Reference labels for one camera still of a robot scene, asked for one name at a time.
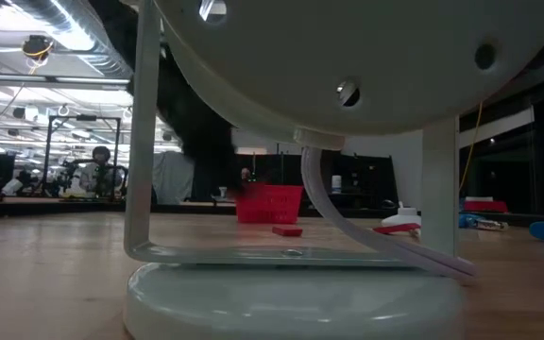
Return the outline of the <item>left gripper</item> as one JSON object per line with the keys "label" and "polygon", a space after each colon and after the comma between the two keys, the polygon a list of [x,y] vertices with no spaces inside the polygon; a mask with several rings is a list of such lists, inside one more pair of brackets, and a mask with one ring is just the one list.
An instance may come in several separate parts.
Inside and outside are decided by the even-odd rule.
{"label": "left gripper", "polygon": [[183,151],[194,161],[230,163],[234,158],[230,123],[212,110],[186,115],[180,127]]}

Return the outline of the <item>grey cloth cover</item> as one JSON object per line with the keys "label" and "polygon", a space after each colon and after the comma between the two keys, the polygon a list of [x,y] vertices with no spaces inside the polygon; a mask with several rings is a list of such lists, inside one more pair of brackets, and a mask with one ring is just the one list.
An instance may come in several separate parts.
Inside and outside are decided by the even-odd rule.
{"label": "grey cloth cover", "polygon": [[192,194],[195,167],[182,153],[165,151],[153,158],[153,187],[160,205],[179,205]]}

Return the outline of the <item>red plastic basket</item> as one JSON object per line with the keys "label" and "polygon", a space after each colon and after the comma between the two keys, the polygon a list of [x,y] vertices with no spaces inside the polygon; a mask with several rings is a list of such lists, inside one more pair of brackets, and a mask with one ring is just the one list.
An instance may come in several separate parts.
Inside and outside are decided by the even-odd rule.
{"label": "red plastic basket", "polygon": [[235,198],[239,223],[296,224],[303,187],[250,182]]}

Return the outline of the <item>black partition curtain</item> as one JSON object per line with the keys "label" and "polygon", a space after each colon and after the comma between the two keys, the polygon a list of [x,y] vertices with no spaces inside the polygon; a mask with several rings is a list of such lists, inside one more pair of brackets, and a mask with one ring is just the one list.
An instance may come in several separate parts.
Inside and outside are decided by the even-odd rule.
{"label": "black partition curtain", "polygon": [[[273,185],[300,185],[299,155],[234,154],[230,163],[197,162],[193,179],[193,201],[210,201],[221,187],[245,187],[241,169],[248,168],[252,180]],[[389,157],[344,155],[324,150],[321,154],[321,175],[332,203],[340,209],[389,209],[399,201],[393,161]],[[342,193],[332,192],[332,175],[342,176]]]}

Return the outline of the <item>white background object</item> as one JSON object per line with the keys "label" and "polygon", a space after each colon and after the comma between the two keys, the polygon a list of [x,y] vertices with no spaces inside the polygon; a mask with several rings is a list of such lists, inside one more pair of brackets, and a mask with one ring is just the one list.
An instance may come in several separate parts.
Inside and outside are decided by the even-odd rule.
{"label": "white background object", "polygon": [[16,196],[17,192],[24,187],[24,184],[17,178],[13,178],[1,189],[3,196]]}

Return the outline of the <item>white and red object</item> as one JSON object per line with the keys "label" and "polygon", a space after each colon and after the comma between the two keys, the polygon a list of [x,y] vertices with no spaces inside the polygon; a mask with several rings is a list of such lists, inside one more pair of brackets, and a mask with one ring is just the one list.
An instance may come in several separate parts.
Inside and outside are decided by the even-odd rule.
{"label": "white and red object", "polygon": [[397,213],[382,220],[383,227],[394,227],[398,225],[415,224],[421,226],[421,216],[414,207],[406,207],[399,203]]}

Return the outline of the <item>red and white box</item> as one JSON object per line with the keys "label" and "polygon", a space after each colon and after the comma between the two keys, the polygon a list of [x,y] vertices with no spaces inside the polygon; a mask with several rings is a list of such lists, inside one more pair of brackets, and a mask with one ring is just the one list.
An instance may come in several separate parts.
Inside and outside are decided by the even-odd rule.
{"label": "red and white box", "polygon": [[495,200],[492,196],[466,196],[462,203],[465,212],[508,213],[504,201]]}

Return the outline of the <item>silver ceiling duct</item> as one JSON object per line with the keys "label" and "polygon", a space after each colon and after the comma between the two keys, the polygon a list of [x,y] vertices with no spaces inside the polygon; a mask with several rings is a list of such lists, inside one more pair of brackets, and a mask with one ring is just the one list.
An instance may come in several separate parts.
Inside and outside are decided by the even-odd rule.
{"label": "silver ceiling duct", "polygon": [[112,48],[87,0],[4,0],[36,20],[59,45],[75,52],[103,77],[129,77],[130,68]]}

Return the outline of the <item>black table frame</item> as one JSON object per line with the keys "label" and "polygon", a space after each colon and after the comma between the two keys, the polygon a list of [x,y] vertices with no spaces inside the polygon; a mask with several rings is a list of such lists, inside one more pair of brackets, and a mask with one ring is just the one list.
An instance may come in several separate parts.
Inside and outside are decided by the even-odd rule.
{"label": "black table frame", "polygon": [[[28,216],[60,213],[123,213],[124,203],[58,201],[56,199],[37,199],[36,201],[0,202],[0,217]],[[233,206],[205,203],[204,205],[154,205],[153,213],[235,215]],[[535,222],[544,222],[544,215],[507,212],[474,212],[484,219],[506,222],[510,226],[527,228]]]}

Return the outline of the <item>black metal rig frame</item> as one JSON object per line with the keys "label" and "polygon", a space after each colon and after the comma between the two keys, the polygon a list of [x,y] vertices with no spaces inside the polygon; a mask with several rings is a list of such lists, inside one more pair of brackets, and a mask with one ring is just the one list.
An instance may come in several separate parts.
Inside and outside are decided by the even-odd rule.
{"label": "black metal rig frame", "polygon": [[[99,174],[98,183],[105,183],[104,180],[105,180],[106,174],[108,174],[110,170],[112,171],[110,185],[113,185],[113,186],[110,188],[110,195],[108,196],[108,198],[109,198],[109,201],[111,202],[114,201],[116,199],[115,198],[116,186],[114,186],[114,184],[116,181],[118,171],[122,170],[124,172],[124,175],[122,176],[122,182],[121,182],[122,186],[126,185],[127,176],[128,176],[128,170],[126,169],[126,167],[118,164],[118,152],[119,152],[119,146],[120,146],[119,142],[121,137],[122,119],[119,117],[99,117],[96,115],[89,115],[89,114],[78,114],[73,116],[71,115],[63,116],[63,115],[57,114],[57,115],[49,116],[48,119],[49,119],[49,122],[48,122],[47,135],[46,135],[47,138],[46,138],[46,144],[45,144],[42,178],[41,178],[41,181],[39,182],[38,187],[36,187],[36,188],[41,188],[42,196],[43,197],[46,196],[47,194],[46,189],[49,188],[49,186],[46,188],[45,184],[47,183],[48,171],[50,170],[50,153],[51,153],[51,146],[52,146],[52,135],[56,131],[58,131],[59,128],[65,128],[71,132],[78,130],[74,127],[67,127],[68,126],[67,122],[69,120],[76,120],[79,122],[95,122],[95,121],[101,120],[106,122],[106,124],[108,124],[108,121],[114,121],[116,123],[115,128],[110,127],[110,129],[113,132],[115,132],[112,165],[104,164],[98,167],[98,174]],[[83,163],[90,163],[90,162],[96,162],[96,161],[87,160],[87,159],[76,159],[76,160],[73,160],[72,162],[64,161],[62,167],[66,169],[66,172],[65,172],[66,175],[64,175],[65,177],[63,177],[63,181],[61,185],[59,185],[59,187],[62,188],[63,191],[70,188],[72,185],[72,177],[73,177],[74,171],[78,167],[78,165]]]}

